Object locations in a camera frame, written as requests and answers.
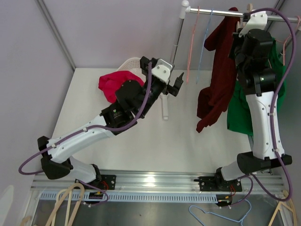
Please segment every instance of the gray floor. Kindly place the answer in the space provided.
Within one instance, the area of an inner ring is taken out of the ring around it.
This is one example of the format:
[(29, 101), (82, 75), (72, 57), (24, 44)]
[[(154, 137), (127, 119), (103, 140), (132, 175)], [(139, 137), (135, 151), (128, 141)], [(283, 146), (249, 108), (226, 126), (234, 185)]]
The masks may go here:
[[(277, 203), (263, 195), (248, 198), (252, 209), (243, 221), (243, 226), (267, 226)], [(33, 225), (42, 226), (54, 207), (54, 201), (40, 201)], [(189, 203), (153, 203), (153, 202), (108, 202), (104, 205), (88, 208), (81, 205), (73, 226), (200, 226), (201, 224), (188, 212)], [(219, 210), (215, 204), (195, 204), (205, 211), (213, 211), (228, 218), (240, 220), (249, 209), (247, 202)], [(55, 226), (63, 226), (66, 207), (62, 207), (56, 216)], [(211, 214), (204, 214), (193, 208), (192, 211), (206, 226), (239, 226)], [(273, 226), (283, 226), (280, 214)]]

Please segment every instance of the pink cloth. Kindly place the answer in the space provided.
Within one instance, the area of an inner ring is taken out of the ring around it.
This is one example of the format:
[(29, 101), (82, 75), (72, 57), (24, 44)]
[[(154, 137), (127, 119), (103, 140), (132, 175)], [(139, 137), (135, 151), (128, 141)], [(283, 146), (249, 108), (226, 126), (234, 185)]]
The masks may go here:
[(136, 80), (141, 86), (144, 85), (142, 79), (129, 71), (117, 71), (111, 74), (106, 74), (99, 78), (98, 88), (103, 91), (105, 98), (110, 103), (116, 101), (115, 92), (127, 80)]

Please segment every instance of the gray wall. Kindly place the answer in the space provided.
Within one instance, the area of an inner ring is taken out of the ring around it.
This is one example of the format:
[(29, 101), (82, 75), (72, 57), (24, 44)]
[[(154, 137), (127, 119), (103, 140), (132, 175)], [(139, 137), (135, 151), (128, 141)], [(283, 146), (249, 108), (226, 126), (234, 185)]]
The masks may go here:
[[(282, 9), (288, 16), (301, 15), (300, 0), (288, 0)], [(284, 40), (288, 34), (288, 28), (283, 23), (276, 23), (271, 29), (274, 37)], [(300, 134), (301, 134), (301, 35), (297, 37), (297, 53), (296, 58), (289, 73), (287, 82), (287, 93), (283, 106), (278, 115), (279, 128), (283, 147), (287, 154), (293, 156), (293, 164), (288, 166), (292, 181), (293, 181), (293, 201), (296, 210), (301, 220), (301, 148), (300, 148)], [(286, 65), (291, 57), (291, 47), (288, 48), (286, 55)]]
[[(130, 57), (169, 60), (182, 0), (45, 0), (77, 67), (117, 68)], [(256, 8), (274, 6), (276, 0), (253, 0)], [(245, 11), (248, 1), (190, 0), (197, 8)], [(195, 34), (191, 68), (198, 68), (208, 15), (201, 15)], [(223, 17), (214, 16), (209, 33)], [(196, 15), (184, 22), (175, 66), (187, 68), (191, 30)], [(205, 51), (202, 69), (212, 68), (213, 54)]]
[(0, 28), (0, 193), (15, 187), (5, 222), (12, 226), (23, 214), (33, 178), (20, 175), (18, 167), (38, 151), (39, 136), (52, 135), (72, 71), (34, 0), (0, 1)]

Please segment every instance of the clothes rack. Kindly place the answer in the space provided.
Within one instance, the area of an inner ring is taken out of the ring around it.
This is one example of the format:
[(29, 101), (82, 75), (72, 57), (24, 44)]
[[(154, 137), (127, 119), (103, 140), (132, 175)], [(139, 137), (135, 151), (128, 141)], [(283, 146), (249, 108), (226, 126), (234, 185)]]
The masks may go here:
[[(174, 59), (175, 59), (175, 56), (177, 53), (178, 44), (179, 44), (181, 31), (182, 31), (186, 13), (198, 13), (198, 12), (201, 14), (208, 14), (208, 15), (210, 15), (212, 13), (212, 15), (214, 15), (214, 16), (234, 16), (234, 17), (240, 17), (240, 18), (243, 18), (245, 15), (245, 13), (234, 12), (234, 11), (220, 11), (220, 10), (211, 10), (211, 9), (191, 8), (189, 6), (189, 2), (187, 0), (182, 1), (180, 20), (179, 20), (179, 24), (178, 24), (178, 28), (177, 28), (177, 32), (176, 32), (176, 36), (175, 36), (173, 51), (170, 56), (170, 62), (174, 63)], [(288, 19), (291, 23), (298, 23), (298, 17), (296, 17), (296, 16), (288, 17)], [(276, 16), (276, 15), (268, 15), (268, 21), (284, 22), (282, 17)]]

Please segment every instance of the clothing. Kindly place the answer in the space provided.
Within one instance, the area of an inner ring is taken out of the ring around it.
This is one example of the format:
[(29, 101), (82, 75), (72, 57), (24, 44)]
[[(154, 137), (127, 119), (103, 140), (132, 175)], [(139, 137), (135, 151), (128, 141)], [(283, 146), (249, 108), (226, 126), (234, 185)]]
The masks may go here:
[[(286, 67), (278, 58), (276, 41), (269, 53), (269, 62), (276, 73), (277, 83), (282, 79)], [(277, 111), (280, 109), (285, 98), (286, 82), (283, 83), (279, 90), (277, 100)], [(235, 84), (235, 91), (228, 107), (227, 127), (229, 130), (253, 136), (252, 118), (246, 96), (239, 82)]]
[[(238, 11), (235, 7), (229, 10)], [(197, 132), (216, 123), (233, 96), (237, 72), (235, 61), (228, 55), (238, 21), (237, 17), (225, 17), (205, 41), (205, 48), (215, 50), (215, 55), (210, 87), (201, 90), (198, 96), (197, 116), (202, 120), (197, 124)]]
[(141, 86), (144, 85), (142, 79), (129, 71), (117, 71), (99, 78), (98, 88), (103, 91), (104, 96), (110, 103), (116, 101), (115, 92), (127, 80), (136, 80)]

